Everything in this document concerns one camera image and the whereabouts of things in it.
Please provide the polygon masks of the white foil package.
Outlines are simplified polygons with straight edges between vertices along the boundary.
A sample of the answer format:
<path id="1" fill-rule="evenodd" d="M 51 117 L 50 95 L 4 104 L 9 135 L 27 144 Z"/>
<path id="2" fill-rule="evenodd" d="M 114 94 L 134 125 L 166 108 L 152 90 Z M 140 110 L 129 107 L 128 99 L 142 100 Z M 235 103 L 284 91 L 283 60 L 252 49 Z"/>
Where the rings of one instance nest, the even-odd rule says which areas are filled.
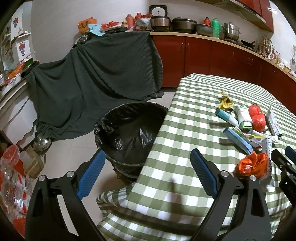
<path id="1" fill-rule="evenodd" d="M 269 127 L 270 127 L 270 130 L 271 130 L 271 133 L 273 136 L 278 136 L 278 137 L 282 137 L 283 134 L 282 134 L 282 131 L 280 129 L 280 126 L 276 120 L 276 117 L 274 115 L 274 112 L 273 112 L 273 109 L 272 109 L 272 106 L 270 106 L 268 108 L 268 111 L 267 111 L 267 114 L 266 114 L 266 118 L 267 118 L 267 121 L 268 121 L 268 124 L 269 124 Z"/>

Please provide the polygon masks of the orange plastic bag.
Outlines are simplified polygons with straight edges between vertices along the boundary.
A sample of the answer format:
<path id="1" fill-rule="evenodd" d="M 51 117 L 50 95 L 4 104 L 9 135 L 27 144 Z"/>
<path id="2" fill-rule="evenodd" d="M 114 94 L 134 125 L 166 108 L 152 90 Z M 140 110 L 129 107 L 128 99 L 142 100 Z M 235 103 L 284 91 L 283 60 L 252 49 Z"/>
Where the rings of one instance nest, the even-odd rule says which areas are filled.
<path id="1" fill-rule="evenodd" d="M 251 176 L 254 175 L 257 179 L 264 176 L 267 169 L 267 154 L 252 151 L 250 155 L 247 155 L 237 164 L 235 173 L 239 176 Z"/>

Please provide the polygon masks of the red plastic bag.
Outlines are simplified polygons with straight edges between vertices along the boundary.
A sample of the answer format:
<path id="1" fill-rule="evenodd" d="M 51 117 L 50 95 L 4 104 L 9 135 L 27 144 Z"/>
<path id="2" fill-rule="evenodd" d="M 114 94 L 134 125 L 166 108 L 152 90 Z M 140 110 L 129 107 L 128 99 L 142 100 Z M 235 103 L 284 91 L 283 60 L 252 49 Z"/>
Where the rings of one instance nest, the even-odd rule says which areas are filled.
<path id="1" fill-rule="evenodd" d="M 263 132 L 266 126 L 265 115 L 257 104 L 248 108 L 249 115 L 252 119 L 252 128 L 257 132 Z"/>

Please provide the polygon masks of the light blue tube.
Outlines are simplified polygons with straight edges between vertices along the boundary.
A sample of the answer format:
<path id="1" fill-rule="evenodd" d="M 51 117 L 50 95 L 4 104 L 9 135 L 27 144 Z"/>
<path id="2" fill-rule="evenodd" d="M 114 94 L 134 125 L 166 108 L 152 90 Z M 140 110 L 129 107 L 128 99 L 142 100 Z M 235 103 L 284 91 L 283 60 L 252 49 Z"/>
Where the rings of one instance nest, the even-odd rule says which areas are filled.
<path id="1" fill-rule="evenodd" d="M 219 118 L 221 118 L 222 120 L 230 123 L 233 126 L 239 127 L 239 122 L 238 120 L 236 120 L 236 118 L 234 118 L 232 115 L 230 115 L 229 113 L 227 113 L 226 111 L 217 108 L 215 111 L 215 115 Z"/>

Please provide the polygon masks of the yellow wrapper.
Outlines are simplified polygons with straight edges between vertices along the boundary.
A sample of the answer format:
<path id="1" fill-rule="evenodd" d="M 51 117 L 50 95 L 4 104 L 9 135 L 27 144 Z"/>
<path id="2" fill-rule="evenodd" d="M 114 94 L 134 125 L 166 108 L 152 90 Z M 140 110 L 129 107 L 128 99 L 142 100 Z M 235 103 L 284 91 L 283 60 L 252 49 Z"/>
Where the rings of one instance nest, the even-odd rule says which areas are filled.
<path id="1" fill-rule="evenodd" d="M 228 94 L 222 90 L 220 93 L 221 97 L 219 98 L 220 104 L 218 106 L 219 109 L 224 111 L 233 111 L 233 101 L 230 99 Z"/>

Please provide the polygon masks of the black lined trash bin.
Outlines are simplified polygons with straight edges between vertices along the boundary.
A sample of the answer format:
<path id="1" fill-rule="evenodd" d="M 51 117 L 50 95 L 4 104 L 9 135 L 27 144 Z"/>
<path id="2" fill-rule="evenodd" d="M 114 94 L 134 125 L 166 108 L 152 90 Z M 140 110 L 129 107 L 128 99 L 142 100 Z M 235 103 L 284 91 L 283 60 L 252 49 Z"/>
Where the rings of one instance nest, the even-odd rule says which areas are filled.
<path id="1" fill-rule="evenodd" d="M 138 179 L 167 112 L 168 108 L 158 103 L 126 103 L 95 124 L 95 143 L 124 183 Z"/>

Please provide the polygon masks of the red kitchen cabinets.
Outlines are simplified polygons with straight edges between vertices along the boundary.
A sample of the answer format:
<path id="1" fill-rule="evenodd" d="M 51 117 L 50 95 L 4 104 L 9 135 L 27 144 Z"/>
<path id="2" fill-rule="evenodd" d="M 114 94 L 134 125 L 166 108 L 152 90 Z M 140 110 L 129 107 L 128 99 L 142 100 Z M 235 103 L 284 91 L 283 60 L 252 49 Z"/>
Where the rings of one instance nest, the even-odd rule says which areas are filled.
<path id="1" fill-rule="evenodd" d="M 295 78 L 271 61 L 230 42 L 199 35 L 153 33 L 163 63 L 163 87 L 178 87 L 192 73 L 257 84 L 295 113 Z"/>

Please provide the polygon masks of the green checkered tablecloth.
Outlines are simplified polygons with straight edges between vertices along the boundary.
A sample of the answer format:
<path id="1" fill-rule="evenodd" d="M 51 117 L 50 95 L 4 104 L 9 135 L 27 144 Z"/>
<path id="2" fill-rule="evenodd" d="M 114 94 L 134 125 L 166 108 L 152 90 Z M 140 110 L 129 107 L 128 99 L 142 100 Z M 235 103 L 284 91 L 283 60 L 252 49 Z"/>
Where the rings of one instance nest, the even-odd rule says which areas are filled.
<path id="1" fill-rule="evenodd" d="M 264 88 L 213 75 L 184 77 L 137 181 L 97 197 L 104 217 L 98 229 L 107 240 L 189 240 L 198 229 L 213 198 L 190 163 L 191 150 L 228 172 L 244 158 L 223 134 L 227 122 L 215 116 L 221 92 L 238 105 L 271 108 L 283 133 L 274 147 L 281 153 L 295 147 L 295 115 Z"/>

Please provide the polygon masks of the wooden box on floor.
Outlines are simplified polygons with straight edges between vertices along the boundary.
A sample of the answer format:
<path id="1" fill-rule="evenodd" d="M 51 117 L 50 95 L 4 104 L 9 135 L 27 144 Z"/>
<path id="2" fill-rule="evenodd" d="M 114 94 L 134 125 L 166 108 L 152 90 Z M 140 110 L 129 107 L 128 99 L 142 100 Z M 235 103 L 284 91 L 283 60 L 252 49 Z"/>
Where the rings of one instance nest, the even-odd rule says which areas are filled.
<path id="1" fill-rule="evenodd" d="M 20 153 L 20 160 L 23 163 L 23 169 L 26 176 L 36 179 L 44 168 L 41 157 L 35 152 L 32 146 Z"/>

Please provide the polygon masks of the steel kettle on floor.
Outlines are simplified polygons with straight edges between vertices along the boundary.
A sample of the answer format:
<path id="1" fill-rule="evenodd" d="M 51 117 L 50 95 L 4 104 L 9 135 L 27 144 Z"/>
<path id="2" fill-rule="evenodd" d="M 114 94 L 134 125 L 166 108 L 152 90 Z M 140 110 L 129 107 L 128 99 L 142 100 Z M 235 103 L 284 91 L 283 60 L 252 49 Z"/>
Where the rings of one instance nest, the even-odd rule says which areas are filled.
<path id="1" fill-rule="evenodd" d="M 50 148 L 52 144 L 52 140 L 50 138 L 46 138 L 41 134 L 38 134 L 35 137 L 33 143 L 33 149 L 38 155 L 43 155 Z"/>

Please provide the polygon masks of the clear plastic bottles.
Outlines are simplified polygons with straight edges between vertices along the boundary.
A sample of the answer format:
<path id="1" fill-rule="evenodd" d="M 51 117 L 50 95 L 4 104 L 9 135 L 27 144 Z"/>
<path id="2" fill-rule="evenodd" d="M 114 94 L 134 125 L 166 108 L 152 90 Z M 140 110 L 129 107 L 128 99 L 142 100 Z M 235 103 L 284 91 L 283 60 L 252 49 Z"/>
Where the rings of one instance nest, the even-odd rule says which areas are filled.
<path id="1" fill-rule="evenodd" d="M 25 236 L 26 216 L 32 194 L 32 185 L 15 169 L 20 150 L 11 145 L 1 157 L 1 209 L 18 233 Z"/>

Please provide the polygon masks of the dark green draped cloth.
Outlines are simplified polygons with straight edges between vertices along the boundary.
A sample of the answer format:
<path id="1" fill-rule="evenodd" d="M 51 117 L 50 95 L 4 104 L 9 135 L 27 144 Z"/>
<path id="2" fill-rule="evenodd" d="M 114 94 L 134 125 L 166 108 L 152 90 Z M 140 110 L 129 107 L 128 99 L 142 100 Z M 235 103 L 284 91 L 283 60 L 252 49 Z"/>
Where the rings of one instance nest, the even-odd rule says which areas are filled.
<path id="1" fill-rule="evenodd" d="M 53 140 L 86 135 L 113 108 L 162 97 L 163 65 L 148 32 L 108 34 L 27 75 L 36 130 Z"/>

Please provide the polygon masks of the spice bottle rack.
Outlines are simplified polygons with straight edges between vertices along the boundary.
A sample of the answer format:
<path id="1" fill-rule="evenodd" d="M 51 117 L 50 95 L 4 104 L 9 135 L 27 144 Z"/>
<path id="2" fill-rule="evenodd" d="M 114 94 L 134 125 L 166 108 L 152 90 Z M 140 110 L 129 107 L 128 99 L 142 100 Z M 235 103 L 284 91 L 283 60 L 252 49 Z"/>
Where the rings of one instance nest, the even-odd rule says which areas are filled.
<path id="1" fill-rule="evenodd" d="M 256 52 L 264 58 L 269 58 L 269 56 L 274 52 L 274 44 L 272 40 L 269 37 L 267 37 L 267 35 L 263 35 L 258 40 Z"/>

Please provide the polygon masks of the black wok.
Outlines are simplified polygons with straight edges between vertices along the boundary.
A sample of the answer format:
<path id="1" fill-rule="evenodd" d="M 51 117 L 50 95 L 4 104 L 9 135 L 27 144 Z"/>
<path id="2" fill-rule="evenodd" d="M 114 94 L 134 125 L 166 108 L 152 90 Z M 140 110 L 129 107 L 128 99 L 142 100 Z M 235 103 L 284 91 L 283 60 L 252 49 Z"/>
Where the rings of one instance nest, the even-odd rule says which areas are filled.
<path id="1" fill-rule="evenodd" d="M 250 48 L 250 49 L 254 49 L 255 48 L 255 41 L 252 41 L 251 43 L 241 40 L 241 44 L 242 46 L 246 47 L 246 48 Z"/>

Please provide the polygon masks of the steel steamer pot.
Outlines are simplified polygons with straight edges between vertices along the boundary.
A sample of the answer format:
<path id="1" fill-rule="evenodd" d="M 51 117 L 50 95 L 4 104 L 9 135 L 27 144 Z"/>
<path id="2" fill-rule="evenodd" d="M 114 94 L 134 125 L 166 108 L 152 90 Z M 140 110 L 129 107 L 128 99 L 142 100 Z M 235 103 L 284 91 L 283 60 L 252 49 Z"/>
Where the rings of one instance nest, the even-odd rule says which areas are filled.
<path id="1" fill-rule="evenodd" d="M 234 25 L 232 22 L 224 23 L 223 24 L 223 33 L 224 38 L 238 41 L 240 36 L 240 29 L 236 25 Z"/>

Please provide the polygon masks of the grey metal bowl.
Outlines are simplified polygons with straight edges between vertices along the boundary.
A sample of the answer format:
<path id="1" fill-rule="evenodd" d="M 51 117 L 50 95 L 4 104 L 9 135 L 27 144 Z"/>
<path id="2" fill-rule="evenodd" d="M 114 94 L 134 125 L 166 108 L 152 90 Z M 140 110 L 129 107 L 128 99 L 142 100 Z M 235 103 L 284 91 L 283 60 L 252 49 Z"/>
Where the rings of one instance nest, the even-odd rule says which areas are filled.
<path id="1" fill-rule="evenodd" d="M 212 37 L 213 27 L 210 25 L 196 24 L 196 32 L 198 35 Z"/>

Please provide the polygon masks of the green thermos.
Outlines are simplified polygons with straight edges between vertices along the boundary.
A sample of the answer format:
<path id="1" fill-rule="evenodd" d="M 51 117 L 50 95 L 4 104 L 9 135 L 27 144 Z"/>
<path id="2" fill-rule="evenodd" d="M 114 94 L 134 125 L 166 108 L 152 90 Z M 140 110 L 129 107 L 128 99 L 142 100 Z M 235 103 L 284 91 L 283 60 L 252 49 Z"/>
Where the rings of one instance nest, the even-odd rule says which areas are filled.
<path id="1" fill-rule="evenodd" d="M 212 36 L 216 39 L 220 39 L 220 33 L 222 32 L 222 27 L 219 24 L 217 18 L 214 18 L 212 20 L 212 29 L 213 29 L 213 34 Z"/>

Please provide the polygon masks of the orange paper bag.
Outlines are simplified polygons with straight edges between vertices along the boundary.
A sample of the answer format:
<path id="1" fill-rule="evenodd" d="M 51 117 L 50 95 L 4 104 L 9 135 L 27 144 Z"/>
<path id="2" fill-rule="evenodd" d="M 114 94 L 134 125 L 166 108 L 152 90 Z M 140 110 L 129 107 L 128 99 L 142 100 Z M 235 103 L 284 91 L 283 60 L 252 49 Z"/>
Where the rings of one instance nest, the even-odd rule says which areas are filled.
<path id="1" fill-rule="evenodd" d="M 79 32 L 81 34 L 88 32 L 89 25 L 91 24 L 97 24 L 97 20 L 93 17 L 80 21 L 77 25 Z"/>

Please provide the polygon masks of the black lidded pot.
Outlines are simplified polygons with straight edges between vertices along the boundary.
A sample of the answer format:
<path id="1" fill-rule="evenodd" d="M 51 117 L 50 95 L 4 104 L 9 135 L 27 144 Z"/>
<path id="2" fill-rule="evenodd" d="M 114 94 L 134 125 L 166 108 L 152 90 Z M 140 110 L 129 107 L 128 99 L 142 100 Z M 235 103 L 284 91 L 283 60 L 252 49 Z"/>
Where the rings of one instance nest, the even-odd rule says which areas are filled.
<path id="1" fill-rule="evenodd" d="M 196 34 L 196 25 L 197 22 L 195 20 L 191 20 L 188 18 L 174 18 L 171 21 L 171 27 L 173 32 L 179 33 L 188 33 L 188 34 Z"/>

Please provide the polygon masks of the red thermos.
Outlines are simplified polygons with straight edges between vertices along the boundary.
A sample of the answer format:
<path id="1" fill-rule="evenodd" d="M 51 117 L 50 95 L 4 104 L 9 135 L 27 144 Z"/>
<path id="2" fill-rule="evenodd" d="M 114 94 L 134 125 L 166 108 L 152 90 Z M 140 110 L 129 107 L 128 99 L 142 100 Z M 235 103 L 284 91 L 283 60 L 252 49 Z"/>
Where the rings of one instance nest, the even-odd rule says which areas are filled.
<path id="1" fill-rule="evenodd" d="M 203 24 L 204 24 L 204 25 L 208 25 L 208 26 L 210 26 L 210 25 L 211 25 L 211 21 L 210 21 L 210 19 L 209 19 L 208 17 L 206 17 L 206 18 L 203 20 Z"/>

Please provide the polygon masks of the steel rice cooker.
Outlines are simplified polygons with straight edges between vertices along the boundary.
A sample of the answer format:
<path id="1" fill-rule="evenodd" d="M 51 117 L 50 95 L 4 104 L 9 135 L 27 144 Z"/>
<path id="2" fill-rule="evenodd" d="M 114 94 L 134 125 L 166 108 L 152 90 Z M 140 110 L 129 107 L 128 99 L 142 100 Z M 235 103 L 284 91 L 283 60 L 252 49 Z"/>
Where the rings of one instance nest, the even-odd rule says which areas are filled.
<path id="1" fill-rule="evenodd" d="M 166 5 L 150 5 L 149 13 L 152 15 L 150 24 L 155 32 L 169 32 L 171 19 L 168 16 Z"/>

